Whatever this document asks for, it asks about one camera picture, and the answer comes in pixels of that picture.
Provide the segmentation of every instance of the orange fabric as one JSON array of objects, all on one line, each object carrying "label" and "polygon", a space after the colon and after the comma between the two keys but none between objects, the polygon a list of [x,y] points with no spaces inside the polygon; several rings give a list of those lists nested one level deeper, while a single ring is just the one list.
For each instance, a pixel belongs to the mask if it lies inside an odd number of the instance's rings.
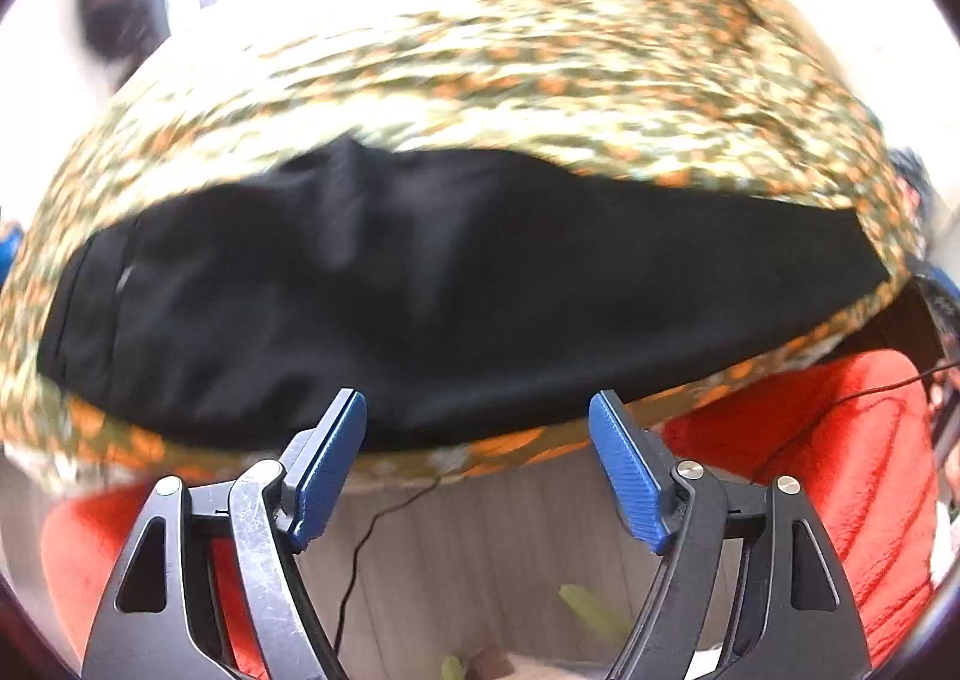
[{"label": "orange fabric", "polygon": [[894,351],[858,354],[773,375],[664,428],[675,455],[803,483],[843,561],[875,666],[932,595],[936,477],[923,385],[845,402],[804,429],[836,399],[916,373]]},{"label": "orange fabric", "polygon": [[[80,658],[85,653],[93,618],[113,564],[147,493],[149,488],[138,486],[64,501],[54,507],[43,524],[40,535],[43,574],[56,614]],[[232,543],[214,540],[210,553],[237,667],[258,680],[269,680],[247,614]]]}]

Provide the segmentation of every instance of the silver bolt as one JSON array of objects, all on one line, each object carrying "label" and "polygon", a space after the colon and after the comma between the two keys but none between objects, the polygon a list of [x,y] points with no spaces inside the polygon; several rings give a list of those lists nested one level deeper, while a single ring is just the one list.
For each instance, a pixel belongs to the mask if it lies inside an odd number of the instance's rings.
[{"label": "silver bolt", "polygon": [[677,474],[683,479],[700,479],[704,475],[704,467],[696,461],[680,461],[677,464]]},{"label": "silver bolt", "polygon": [[163,477],[157,484],[154,486],[154,490],[160,494],[160,496],[173,496],[176,491],[179,491],[179,477]]},{"label": "silver bolt", "polygon": [[265,458],[262,461],[257,461],[256,464],[253,464],[250,469],[247,469],[247,474],[253,479],[265,480],[270,482],[272,479],[276,479],[283,472],[283,465],[280,461],[272,460],[271,458]]},{"label": "silver bolt", "polygon": [[800,480],[795,477],[790,477],[789,474],[784,474],[783,477],[776,478],[776,487],[780,488],[784,493],[789,493],[790,496],[800,493]]}]

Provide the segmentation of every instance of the black cable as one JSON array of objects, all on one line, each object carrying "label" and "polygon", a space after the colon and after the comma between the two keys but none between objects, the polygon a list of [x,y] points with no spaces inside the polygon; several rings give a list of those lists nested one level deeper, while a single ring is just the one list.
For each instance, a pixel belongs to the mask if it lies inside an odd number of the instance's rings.
[{"label": "black cable", "polygon": [[344,640],[344,626],[347,624],[347,605],[349,604],[350,596],[353,594],[353,589],[357,584],[357,574],[359,574],[360,568],[360,550],[363,549],[363,545],[367,544],[368,539],[373,536],[373,527],[376,526],[376,522],[380,520],[384,515],[389,515],[392,512],[400,512],[401,509],[411,506],[414,501],[416,501],[421,496],[426,496],[430,491],[434,490],[438,485],[440,485],[440,479],[435,479],[434,482],[431,482],[424,490],[416,491],[413,496],[407,498],[406,501],[400,501],[398,504],[394,504],[392,507],[387,507],[386,509],[381,509],[371,518],[370,525],[367,528],[367,533],[363,535],[363,538],[358,541],[357,545],[353,549],[353,566],[350,570],[350,581],[347,584],[347,592],[344,593],[344,597],[340,600],[340,614],[337,619],[337,634],[333,638],[333,652],[338,656],[340,654],[340,643]]},{"label": "black cable", "polygon": [[849,401],[852,401],[853,399],[859,399],[863,396],[872,396],[875,393],[885,393],[888,390],[896,390],[901,387],[906,387],[909,384],[915,383],[917,380],[922,380],[924,377],[929,377],[930,375],[936,374],[937,372],[944,372],[949,369],[956,368],[957,366],[960,366],[960,359],[949,361],[949,363],[943,363],[940,366],[934,366],[932,369],[926,369],[925,371],[920,372],[918,375],[915,375],[915,377],[908,378],[907,380],[900,380],[898,383],[890,383],[889,385],[880,385],[880,387],[867,388],[866,390],[858,390],[856,393],[851,393],[848,396],[841,396],[835,402],[832,402],[832,404],[827,405],[826,407],[824,407],[823,410],[818,412],[814,416],[813,420],[811,420],[808,424],[806,424],[803,427],[803,429],[800,429],[796,434],[794,434],[789,439],[787,439],[784,443],[779,445],[779,447],[776,448],[776,450],[774,450],[773,453],[771,453],[770,457],[767,458],[766,461],[764,461],[760,465],[760,467],[752,474],[752,477],[750,477],[750,482],[756,482],[757,477],[759,477],[760,474],[763,474],[767,470],[767,468],[770,466],[770,464],[776,461],[784,453],[784,450],[786,450],[786,448],[788,448],[790,445],[792,445],[794,442],[800,439],[800,437],[803,437],[806,434],[810,434],[810,432],[813,431],[813,429],[816,429],[817,426],[819,426],[819,424],[822,423],[824,418],[826,418],[830,412],[832,412],[833,410],[836,410],[837,407],[839,405],[842,405],[844,402],[849,402]]}]

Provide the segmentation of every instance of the black fabric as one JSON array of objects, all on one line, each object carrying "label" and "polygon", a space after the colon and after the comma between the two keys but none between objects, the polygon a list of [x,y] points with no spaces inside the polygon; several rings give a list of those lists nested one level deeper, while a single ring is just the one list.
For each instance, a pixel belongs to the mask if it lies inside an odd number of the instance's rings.
[{"label": "black fabric", "polygon": [[851,210],[343,137],[71,258],[37,366],[179,442],[281,446],[336,391],[367,450],[579,417],[808,332],[886,278]]}]

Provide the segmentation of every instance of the floral fabric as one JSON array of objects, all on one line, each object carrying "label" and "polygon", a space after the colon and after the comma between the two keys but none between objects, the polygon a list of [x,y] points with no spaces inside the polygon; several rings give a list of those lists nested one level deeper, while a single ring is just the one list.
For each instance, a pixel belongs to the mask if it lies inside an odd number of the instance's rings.
[{"label": "floral fabric", "polygon": [[[345,132],[394,151],[509,149],[574,174],[856,210],[888,281],[776,351],[634,402],[645,426],[807,363],[891,301],[915,249],[877,123],[783,0],[353,0],[258,29],[212,20],[143,65],[40,205],[0,294],[8,455],[53,490],[245,466],[251,456],[167,443],[64,395],[37,375],[37,341],[64,263],[94,231]],[[565,422],[362,455],[350,482],[471,476],[586,444],[584,423]]]}]

